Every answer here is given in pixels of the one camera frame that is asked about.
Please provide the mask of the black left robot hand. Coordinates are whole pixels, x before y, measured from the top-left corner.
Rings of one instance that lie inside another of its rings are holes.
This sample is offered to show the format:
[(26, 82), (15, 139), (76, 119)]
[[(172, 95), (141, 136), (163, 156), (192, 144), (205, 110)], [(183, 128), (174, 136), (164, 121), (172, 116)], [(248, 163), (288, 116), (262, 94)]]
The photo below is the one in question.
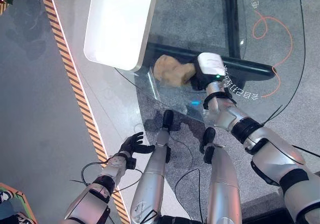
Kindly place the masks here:
[(144, 133), (138, 132), (128, 137), (121, 145), (119, 153), (127, 152), (131, 157), (133, 153), (149, 154), (155, 150), (155, 145), (143, 144)]

